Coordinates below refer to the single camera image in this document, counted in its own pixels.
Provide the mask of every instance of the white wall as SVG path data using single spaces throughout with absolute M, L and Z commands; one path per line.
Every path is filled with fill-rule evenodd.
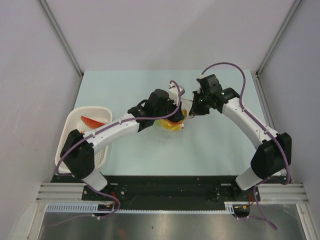
M 292 137 L 292 174 L 320 225 L 320 1 L 297 12 L 261 81 L 277 129 Z
M 48 0 L 82 70 L 256 70 L 294 0 Z
M 1 240 L 51 177 L 79 83 L 37 1 L 0 1 Z

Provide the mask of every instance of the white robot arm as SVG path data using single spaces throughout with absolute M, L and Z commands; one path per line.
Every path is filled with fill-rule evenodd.
M 240 107 L 239 95 L 232 88 L 222 89 L 215 75 L 197 79 L 197 81 L 200 84 L 200 89 L 193 92 L 193 103 L 189 115 L 206 115 L 209 114 L 210 108 L 217 109 L 231 119 L 246 134 L 256 149 L 250 167 L 235 180 L 234 185 L 238 191 L 248 190 L 263 179 L 282 170 L 285 167 L 284 160 L 274 140 L 245 113 L 246 110 L 254 116 L 246 108 L 246 105 L 244 105 L 245 110 Z M 179 90 L 182 94 L 184 93 L 182 87 L 179 87 Z M 172 113 L 177 108 L 178 102 L 178 90 L 174 85 L 170 85 L 169 91 L 156 89 L 151 93 L 148 100 L 144 100 L 137 106 L 132 107 L 123 117 L 114 122 L 87 131 L 83 135 L 77 130 L 72 131 L 66 140 L 61 156 L 79 140 L 90 135 L 93 135 L 93 137 L 88 138 L 74 149 L 64 159 L 64 163 L 75 178 L 86 182 L 97 191 L 102 190 L 107 185 L 107 181 L 95 169 L 94 155 L 117 139 L 138 133 L 152 126 L 154 123 L 153 118 Z M 184 119 L 181 105 L 179 110 L 168 119 L 176 123 Z M 290 164 L 290 136 L 287 133 L 279 134 L 265 123 L 263 125 L 271 136 L 281 144 Z

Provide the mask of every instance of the purple cable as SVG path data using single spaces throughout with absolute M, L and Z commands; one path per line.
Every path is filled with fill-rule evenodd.
M 117 121 L 117 122 L 114 122 L 114 123 L 112 123 L 112 124 L 107 125 L 106 127 L 104 127 L 104 128 L 102 128 L 102 129 L 100 129 L 99 131 L 97 131 L 97 132 L 95 133 L 95 135 L 100 134 L 100 133 L 102 133 L 102 132 L 104 132 L 104 131 L 106 131 L 106 130 L 114 127 L 114 126 L 117 126 L 117 125 L 121 124 L 121 123 L 129 122 L 129 121 L 133 121 L 133 120 L 160 120 L 160 119 L 167 119 L 167 118 L 171 117 L 172 115 L 174 115 L 174 114 L 179 110 L 179 108 L 180 108 L 180 104 L 181 104 L 181 91 L 180 91 L 179 85 L 178 85 L 175 81 L 171 80 L 170 83 L 173 83 L 173 84 L 175 85 L 175 87 L 177 88 L 178 98 L 179 98 L 178 103 L 177 103 L 177 105 L 176 105 L 176 108 L 175 108 L 175 110 L 174 110 L 172 113 L 170 113 L 170 114 L 168 114 L 168 115 L 165 115 L 165 116 L 159 116 L 159 117 L 131 117 L 131 118 L 123 119 L 122 121 Z M 63 156 L 61 157 L 61 159 L 59 160 L 59 162 L 57 163 L 56 168 L 55 168 L 55 172 L 56 172 L 57 175 L 59 175 L 59 176 L 71 176 L 71 175 L 72 175 L 71 173 L 60 173 L 60 172 L 59 172 L 59 167 L 60 167 L 61 163 L 64 161 L 64 159 L 66 158 L 66 156 L 67 156 L 68 154 L 70 154 L 76 147 L 78 147 L 78 146 L 79 146 L 80 144 L 82 144 L 84 141 L 86 141 L 86 140 L 88 140 L 88 139 L 90 139 L 90 138 L 92 138 L 92 137 L 93 137 L 92 134 L 89 135 L 89 136 L 87 136 L 87 137 L 84 137 L 83 139 L 81 139 L 80 141 L 78 141 L 75 145 L 73 145 L 72 147 L 70 147 L 70 148 L 63 154 Z M 116 208 L 114 211 L 110 212 L 108 215 L 101 217 L 101 219 L 113 215 L 114 213 L 116 213 L 116 212 L 120 209 L 120 201 L 119 201 L 116 197 L 114 197 L 114 196 L 112 196 L 112 195 L 109 195 L 109 194 L 106 194 L 106 193 L 103 193 L 103 192 L 100 192 L 100 191 L 97 191 L 97 190 L 95 190 L 93 187 L 91 187 L 91 186 L 88 185 L 88 184 L 87 184 L 87 186 L 88 186 L 88 188 L 91 189 L 93 192 L 95 192 L 95 193 L 97 193 L 97 194 L 100 194 L 100 195 L 103 195 L 103 196 L 106 196 L 106 197 L 109 197 L 109 198 L 111 198 L 111 199 L 113 199 L 113 200 L 115 200 L 115 201 L 117 202 L 117 208 Z M 66 222 L 68 222 L 68 221 L 70 221 L 70 220 L 73 220 L 73 219 L 82 218 L 82 217 L 88 217 L 88 216 L 91 216 L 91 215 L 90 215 L 90 214 L 83 214 L 83 215 L 79 215 L 79 216 L 74 216 L 74 217 L 68 218 L 68 219 L 66 219 L 66 220 L 63 220 L 63 221 L 54 223 L 54 224 L 50 225 L 50 227 L 53 227 L 53 226 L 57 226 L 57 225 L 66 223 Z
M 242 89 L 241 89 L 241 92 L 240 92 L 240 98 L 239 98 L 240 107 L 256 124 L 258 124 L 258 126 L 275 142 L 275 144 L 279 148 L 279 150 L 281 152 L 281 155 L 282 155 L 282 158 L 283 158 L 283 161 L 284 161 L 285 169 L 286 169 L 286 181 L 285 182 L 281 182 L 281 181 L 279 181 L 279 180 L 277 180 L 275 178 L 274 179 L 276 181 L 278 181 L 282 185 L 289 184 L 290 180 L 291 180 L 291 174 L 290 174 L 290 168 L 289 168 L 289 163 L 288 163 L 288 160 L 287 160 L 287 156 L 286 156 L 283 148 L 281 147 L 281 145 L 278 142 L 278 140 L 266 129 L 266 127 L 258 119 L 256 119 L 248 110 L 245 109 L 245 106 L 243 104 L 243 95 L 244 95 L 244 91 L 245 91 L 245 87 L 246 87 L 246 76 L 245 76 L 244 71 L 239 66 L 237 66 L 237 65 L 235 65 L 235 64 L 233 64 L 231 62 L 218 62 L 218 63 L 215 63 L 215 64 L 212 64 L 212 65 L 208 66 L 205 70 L 203 70 L 201 75 L 203 75 L 210 68 L 212 68 L 214 66 L 218 66 L 218 65 L 230 65 L 230 66 L 233 66 L 233 67 L 237 68 L 241 72 L 241 75 L 243 77 L 243 85 L 242 85 Z M 257 186 L 260 185 L 260 184 L 265 183 L 268 179 L 269 178 L 266 178 L 266 179 L 262 180 L 261 182 L 259 182 L 258 184 L 256 184 L 253 187 L 253 192 L 255 193 L 256 189 L 257 189 Z M 257 205 L 257 207 L 258 207 L 258 209 L 259 209 L 259 211 L 260 211 L 260 213 L 261 213 L 261 215 L 263 217 L 261 217 L 261 216 L 249 216 L 248 218 L 249 219 L 263 219 L 270 225 L 270 227 L 273 230 L 278 230 L 277 226 L 275 224 L 273 224 L 271 221 L 269 221 L 268 218 L 266 217 L 266 215 L 264 214 L 264 212 L 262 211 L 261 206 L 260 206 L 260 204 L 258 202 L 257 196 L 255 194 L 253 194 L 253 195 L 254 195 L 254 200 L 256 202 L 256 205 Z

